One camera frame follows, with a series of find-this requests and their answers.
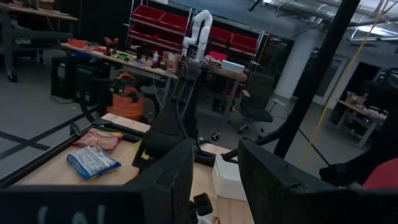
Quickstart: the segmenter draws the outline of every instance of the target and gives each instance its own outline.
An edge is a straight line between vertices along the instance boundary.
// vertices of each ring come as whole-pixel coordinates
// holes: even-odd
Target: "door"
[[[312,100],[314,103],[322,106],[326,105],[326,102],[329,99],[331,92],[335,88],[339,77],[342,75],[341,73],[343,72],[347,62],[348,58],[337,55],[333,57],[333,61],[329,65],[329,68],[326,71],[321,84],[319,85],[317,93]]]

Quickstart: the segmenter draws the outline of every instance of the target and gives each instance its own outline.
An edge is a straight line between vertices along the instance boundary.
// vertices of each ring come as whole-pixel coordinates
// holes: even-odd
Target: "orange shop vacuum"
[[[130,74],[120,74],[109,84],[112,102],[106,107],[108,113],[146,123],[144,117],[145,98],[154,102],[155,117],[159,114],[159,102],[153,94],[141,91],[142,86],[148,82],[136,80]]]

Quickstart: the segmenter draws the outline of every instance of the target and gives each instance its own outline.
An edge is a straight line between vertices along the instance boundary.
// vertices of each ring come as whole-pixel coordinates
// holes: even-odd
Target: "yellow cable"
[[[304,156],[303,156],[303,160],[302,160],[302,163],[301,163],[301,169],[304,169],[304,167],[307,165],[308,158],[309,158],[309,155],[310,155],[311,145],[314,144],[314,142],[317,140],[318,133],[319,133],[319,129],[320,129],[321,125],[322,125],[323,120],[325,119],[326,111],[327,111],[327,109],[328,109],[328,107],[329,107],[329,105],[330,105],[332,99],[333,99],[334,96],[335,96],[336,90],[340,87],[340,85],[343,83],[343,81],[347,78],[348,72],[351,71],[351,69],[352,69],[352,67],[353,67],[353,65],[354,65],[354,62],[356,61],[356,59],[358,58],[358,56],[359,56],[360,53],[362,52],[362,49],[363,49],[364,45],[366,44],[366,42],[368,41],[369,35],[371,34],[373,28],[376,26],[377,22],[379,22],[380,19],[382,18],[383,12],[384,12],[384,10],[386,9],[387,4],[388,4],[389,1],[390,1],[390,0],[387,0],[387,2],[386,2],[386,4],[384,5],[383,9],[382,9],[382,10],[380,11],[380,13],[377,15],[376,19],[374,20],[374,23],[373,23],[373,25],[372,25],[371,30],[368,32],[368,34],[366,34],[366,37],[365,37],[365,39],[362,41],[361,45],[359,46],[358,51],[355,53],[355,56],[353,57],[353,59],[352,59],[352,60],[350,61],[350,63],[348,64],[348,66],[347,66],[346,70],[344,71],[343,75],[341,76],[341,78],[340,78],[340,80],[339,80],[339,82],[338,82],[336,88],[333,90],[331,96],[329,97],[329,99],[328,99],[328,101],[327,101],[327,103],[326,103],[325,109],[323,110],[322,115],[321,115],[321,118],[320,118],[320,120],[319,120],[319,122],[318,122],[318,125],[317,125],[317,127],[315,128],[314,132],[312,133],[310,142],[308,143],[307,148],[306,148],[305,151],[304,151]]]
[[[264,42],[264,46],[262,46],[262,50],[261,50],[261,53],[260,53],[260,57],[259,57],[258,63],[260,63],[260,59],[261,59],[261,56],[262,56],[262,53],[264,52],[264,50],[265,50],[266,48],[268,48],[268,46],[267,46],[268,39],[269,39],[269,36],[271,36],[271,30],[272,30],[272,28],[273,28],[273,26],[274,26],[274,24],[275,24],[276,15],[278,15],[278,12],[279,12],[279,9],[280,9],[281,6],[282,6],[281,4],[278,5],[278,8],[276,9],[276,12],[275,12],[275,18],[274,18],[274,20],[272,21],[271,26],[269,26],[268,34],[267,34],[267,39],[266,39],[266,41]]]

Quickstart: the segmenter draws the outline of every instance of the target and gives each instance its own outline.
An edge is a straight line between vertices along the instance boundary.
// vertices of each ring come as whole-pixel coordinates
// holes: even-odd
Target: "white pillar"
[[[297,83],[319,38],[319,31],[308,30],[295,39],[292,51],[276,86],[275,94],[286,99],[293,96]]]

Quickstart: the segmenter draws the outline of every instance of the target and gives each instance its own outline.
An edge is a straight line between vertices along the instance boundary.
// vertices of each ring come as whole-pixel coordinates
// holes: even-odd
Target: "snack bag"
[[[74,146],[99,146],[111,152],[122,140],[123,134],[109,133],[96,128],[90,129],[83,137],[73,143]]]
[[[120,167],[120,162],[98,146],[86,146],[67,156],[67,161],[84,180],[101,177],[109,171]]]

